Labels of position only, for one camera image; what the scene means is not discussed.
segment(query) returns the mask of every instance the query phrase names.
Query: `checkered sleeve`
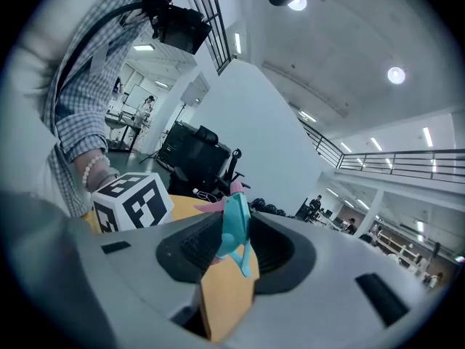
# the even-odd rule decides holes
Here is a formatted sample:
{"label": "checkered sleeve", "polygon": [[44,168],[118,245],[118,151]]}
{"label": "checkered sleeve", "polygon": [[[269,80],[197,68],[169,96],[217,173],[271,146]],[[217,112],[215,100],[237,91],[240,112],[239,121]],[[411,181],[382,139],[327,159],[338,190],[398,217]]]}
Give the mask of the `checkered sleeve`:
{"label": "checkered sleeve", "polygon": [[68,163],[90,150],[108,150],[105,114],[124,58],[139,31],[126,31],[110,44],[99,73],[93,73],[90,60],[61,91],[55,126]]}
{"label": "checkered sleeve", "polygon": [[107,151],[105,112],[110,86],[110,82],[106,84],[105,76],[100,80],[89,79],[88,73],[82,73],[60,95],[55,125],[68,163],[90,150]]}

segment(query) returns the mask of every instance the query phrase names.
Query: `ceiling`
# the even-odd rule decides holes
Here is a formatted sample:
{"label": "ceiling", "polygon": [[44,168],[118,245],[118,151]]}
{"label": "ceiling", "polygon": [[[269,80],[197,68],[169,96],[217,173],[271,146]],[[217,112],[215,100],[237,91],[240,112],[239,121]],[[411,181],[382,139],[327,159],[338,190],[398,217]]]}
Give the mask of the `ceiling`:
{"label": "ceiling", "polygon": [[[259,58],[283,97],[315,117],[327,138],[463,107],[455,43],[422,0],[307,0],[301,12],[247,1],[254,22],[239,31],[247,37],[240,58]],[[404,83],[389,82],[392,66],[405,69]]]}
{"label": "ceiling", "polygon": [[126,62],[151,81],[159,81],[172,88],[176,80],[196,65],[194,57],[180,49],[152,39],[153,29],[148,26],[134,45],[150,44],[153,51],[129,50]]}
{"label": "ceiling", "polygon": [[[347,200],[357,211],[364,214],[367,213],[367,209],[357,200],[360,199],[369,207],[376,195],[375,189],[352,183],[332,181],[329,187],[339,195],[339,200],[343,202]],[[399,233],[422,246],[425,243],[419,242],[416,238],[417,220],[424,222],[423,235],[426,241],[440,242],[445,251],[451,254],[465,249],[463,212],[384,192],[378,216],[382,223],[394,226]]]}
{"label": "ceiling", "polygon": [[[427,127],[433,146],[426,143],[423,128]],[[383,151],[418,151],[454,149],[455,139],[452,117],[449,113],[397,123],[392,126],[373,129],[349,137],[333,140],[343,153],[348,151],[341,146],[344,143],[353,153],[377,153],[378,149],[371,142],[374,137],[383,148]]]}

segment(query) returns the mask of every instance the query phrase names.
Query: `metal railing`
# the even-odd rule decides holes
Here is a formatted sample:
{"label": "metal railing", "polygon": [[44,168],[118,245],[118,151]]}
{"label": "metal railing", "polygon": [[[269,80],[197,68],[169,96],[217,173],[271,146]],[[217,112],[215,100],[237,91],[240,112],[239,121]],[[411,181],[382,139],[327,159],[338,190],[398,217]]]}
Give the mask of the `metal railing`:
{"label": "metal railing", "polygon": [[465,184],[465,149],[343,154],[337,168]]}
{"label": "metal railing", "polygon": [[302,123],[302,126],[304,127],[305,132],[307,132],[308,137],[310,137],[312,140],[312,144],[315,146],[315,150],[317,151],[318,155],[325,159],[334,168],[337,168],[342,160],[342,157],[344,156],[342,151],[340,151],[336,145],[334,145],[325,136],[319,133],[319,131],[313,129],[304,121],[300,119],[299,121]]}
{"label": "metal railing", "polygon": [[218,74],[231,62],[230,49],[227,45],[225,25],[218,0],[193,0],[196,9],[203,14],[205,22],[211,25],[206,39],[211,59]]}

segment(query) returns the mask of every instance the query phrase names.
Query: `person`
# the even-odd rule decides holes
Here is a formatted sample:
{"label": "person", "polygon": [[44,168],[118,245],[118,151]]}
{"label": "person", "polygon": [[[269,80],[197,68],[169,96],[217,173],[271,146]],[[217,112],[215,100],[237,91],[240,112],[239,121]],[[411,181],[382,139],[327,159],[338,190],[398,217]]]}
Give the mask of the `person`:
{"label": "person", "polygon": [[349,219],[349,226],[347,226],[346,228],[346,233],[353,236],[356,231],[357,231],[357,228],[355,227],[355,218],[352,217]]}
{"label": "person", "polygon": [[423,280],[424,271],[426,270],[427,266],[428,266],[428,260],[419,254],[416,260],[414,261],[414,264],[408,267],[408,271],[413,273],[420,280]]}
{"label": "person", "polygon": [[[17,138],[1,142],[4,190],[29,193],[68,216],[82,217],[92,208],[89,192],[116,178],[105,156],[108,95],[133,41],[149,25],[147,17],[140,11],[126,13],[101,28],[78,56],[60,93],[57,84],[89,29],[135,1],[43,1],[13,48],[5,74],[6,112],[1,117]],[[26,159],[24,151],[30,152]]]}
{"label": "person", "polygon": [[362,241],[367,242],[368,244],[373,243],[373,238],[371,237],[370,234],[363,234],[363,235],[359,236],[358,238],[361,239]]}
{"label": "person", "polygon": [[[142,122],[150,116],[150,113],[153,109],[153,104],[155,103],[155,99],[152,95],[148,96],[144,101],[142,101],[139,106],[137,106],[136,113],[134,115],[134,126],[135,127],[142,127]],[[136,132],[131,129],[129,133],[129,139],[132,139]]]}
{"label": "person", "polygon": [[396,264],[398,264],[398,265],[400,264],[400,258],[399,258],[395,253],[389,253],[389,254],[387,255],[387,257],[388,257],[390,260],[394,261]]}
{"label": "person", "polygon": [[121,82],[121,78],[118,76],[116,79],[115,85],[113,87],[113,91],[111,92],[111,99],[115,101],[119,101],[121,95],[124,93],[124,86]]}
{"label": "person", "polygon": [[442,274],[442,271],[440,271],[437,276],[432,276],[428,284],[429,289],[434,289],[436,285],[441,282],[443,276],[444,274]]}
{"label": "person", "polygon": [[309,205],[309,218],[311,220],[315,219],[315,215],[317,214],[318,210],[321,208],[321,195],[317,196],[316,199],[311,200]]}

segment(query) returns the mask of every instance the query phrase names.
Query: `ceiling light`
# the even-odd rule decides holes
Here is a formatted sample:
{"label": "ceiling light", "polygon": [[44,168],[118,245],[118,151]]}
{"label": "ceiling light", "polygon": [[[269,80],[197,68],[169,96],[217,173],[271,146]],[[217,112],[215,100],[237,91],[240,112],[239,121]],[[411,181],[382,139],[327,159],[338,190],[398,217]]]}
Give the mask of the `ceiling light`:
{"label": "ceiling light", "polygon": [[352,152],[352,150],[350,150],[345,143],[341,143],[341,145],[342,145],[343,148],[345,148],[350,153]]}
{"label": "ceiling light", "polygon": [[375,144],[376,148],[380,151],[383,151],[383,148],[381,147],[381,145],[378,144],[378,141],[376,141],[376,138],[375,137],[372,137],[371,138],[371,142]]}
{"label": "ceiling light", "polygon": [[235,39],[235,48],[240,54],[242,53],[241,48],[240,48],[240,35],[237,32],[234,34],[234,39]]}
{"label": "ceiling light", "polygon": [[362,204],[366,209],[370,209],[369,206],[367,206],[365,203],[363,203],[360,199],[357,199],[360,204]]}
{"label": "ceiling light", "polygon": [[326,188],[326,190],[329,191],[331,194],[333,194],[333,195],[339,197],[339,195],[337,195],[336,193],[334,193],[334,191],[332,191],[330,188]]}
{"label": "ceiling light", "polygon": [[143,44],[143,45],[134,45],[133,48],[135,50],[143,51],[143,50],[154,50],[155,48],[151,44]]}
{"label": "ceiling light", "polygon": [[423,133],[426,138],[426,143],[428,144],[429,148],[433,147],[433,140],[431,139],[431,135],[429,134],[429,129],[428,127],[423,128]]}
{"label": "ceiling light", "polygon": [[299,114],[302,115],[306,119],[310,119],[314,123],[317,121],[317,119],[311,117],[309,114],[305,113],[304,111],[299,111]]}
{"label": "ceiling light", "polygon": [[401,84],[405,80],[405,71],[402,68],[393,67],[387,71],[387,78],[391,83]]}
{"label": "ceiling light", "polygon": [[304,10],[307,6],[307,0],[293,0],[288,4],[292,10]]}
{"label": "ceiling light", "polygon": [[416,222],[416,227],[418,228],[418,231],[419,231],[420,233],[423,233],[423,232],[424,232],[423,221],[417,221],[417,222]]}

